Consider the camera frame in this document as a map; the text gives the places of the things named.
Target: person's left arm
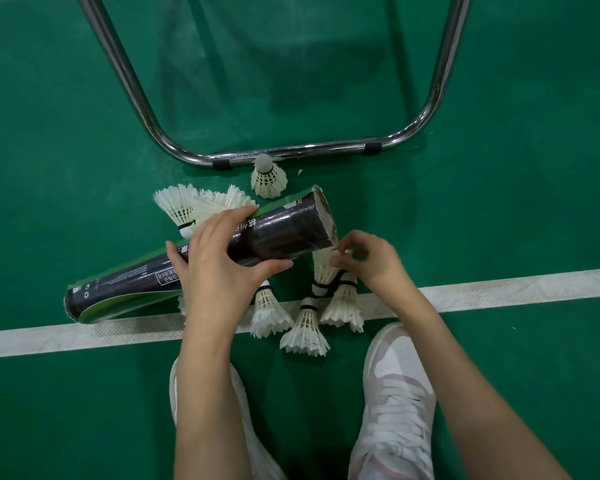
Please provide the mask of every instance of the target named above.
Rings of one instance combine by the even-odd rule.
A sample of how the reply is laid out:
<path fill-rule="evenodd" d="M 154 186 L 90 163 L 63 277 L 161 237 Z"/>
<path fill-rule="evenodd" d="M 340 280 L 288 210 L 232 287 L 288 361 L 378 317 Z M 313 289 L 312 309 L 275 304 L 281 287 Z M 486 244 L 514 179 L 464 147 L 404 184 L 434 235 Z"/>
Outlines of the person's left arm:
<path fill-rule="evenodd" d="M 255 206 L 241 207 L 210 217 L 191 239 L 188 264 L 167 242 L 187 308 L 176 371 L 176 480 L 251 478 L 231 382 L 231 343 L 260 284 L 293 265 L 290 260 L 270 260 L 244 267 L 227 256 L 236 227 L 255 210 Z"/>

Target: person's left hand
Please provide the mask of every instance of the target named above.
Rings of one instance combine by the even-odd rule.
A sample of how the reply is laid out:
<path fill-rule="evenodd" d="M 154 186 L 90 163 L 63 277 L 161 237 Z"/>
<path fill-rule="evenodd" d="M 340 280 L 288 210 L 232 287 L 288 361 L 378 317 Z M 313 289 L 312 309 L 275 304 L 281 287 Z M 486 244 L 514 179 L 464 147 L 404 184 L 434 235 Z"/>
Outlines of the person's left hand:
<path fill-rule="evenodd" d="M 226 250 L 238 225 L 257 210 L 255 205 L 225 210 L 209 217 L 189 243 L 189 264 L 168 241 L 167 256 L 182 283 L 187 329 L 209 334 L 208 339 L 231 338 L 251 298 L 264 280 L 293 266 L 289 259 L 240 266 Z"/>

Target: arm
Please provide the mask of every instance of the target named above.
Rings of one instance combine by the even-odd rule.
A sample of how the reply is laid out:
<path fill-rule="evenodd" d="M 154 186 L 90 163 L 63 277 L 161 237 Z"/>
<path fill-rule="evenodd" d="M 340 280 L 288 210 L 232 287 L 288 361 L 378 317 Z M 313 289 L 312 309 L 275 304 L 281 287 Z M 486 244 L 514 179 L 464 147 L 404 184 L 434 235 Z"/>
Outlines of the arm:
<path fill-rule="evenodd" d="M 440 315 L 404 270 L 391 244 L 353 231 L 341 252 L 361 248 L 363 261 L 331 265 L 362 279 L 404 323 L 431 381 L 468 476 L 473 480 L 568 479 L 556 459 L 467 357 Z"/>
<path fill-rule="evenodd" d="M 191 239 L 189 263 L 167 242 L 187 307 L 177 364 L 176 480 L 251 478 L 230 376 L 231 343 L 260 284 L 293 265 L 271 260 L 243 267 L 229 259 L 226 249 L 236 227 L 255 210 L 227 210 L 204 222 Z"/>

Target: green and black tube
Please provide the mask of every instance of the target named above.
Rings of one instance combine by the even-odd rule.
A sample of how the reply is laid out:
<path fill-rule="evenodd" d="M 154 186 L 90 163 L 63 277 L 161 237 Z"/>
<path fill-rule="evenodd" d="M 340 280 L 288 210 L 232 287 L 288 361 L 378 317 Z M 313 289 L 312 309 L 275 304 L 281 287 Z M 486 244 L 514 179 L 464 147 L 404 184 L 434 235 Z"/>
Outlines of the green and black tube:
<path fill-rule="evenodd" d="M 267 259 L 295 258 L 337 241 L 327 201 L 314 186 L 258 209 L 238 226 L 227 254 L 238 264 L 254 266 Z M 188 243 L 179 242 L 178 252 L 188 260 Z M 77 322 L 94 323 L 181 293 L 167 254 L 158 251 L 70 286 L 64 309 Z"/>

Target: forearm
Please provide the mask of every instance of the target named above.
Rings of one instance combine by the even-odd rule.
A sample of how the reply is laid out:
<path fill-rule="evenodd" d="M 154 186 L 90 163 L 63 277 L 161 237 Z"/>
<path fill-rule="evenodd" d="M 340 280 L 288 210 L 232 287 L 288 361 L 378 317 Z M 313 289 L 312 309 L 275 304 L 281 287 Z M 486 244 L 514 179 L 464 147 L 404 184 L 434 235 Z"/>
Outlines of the forearm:
<path fill-rule="evenodd" d="M 418 351 L 470 478 L 569 478 L 419 290 L 414 287 L 407 293 L 397 314 Z"/>
<path fill-rule="evenodd" d="M 185 329 L 177 365 L 176 480 L 251 478 L 231 382 L 231 341 L 206 337 L 192 323 Z"/>

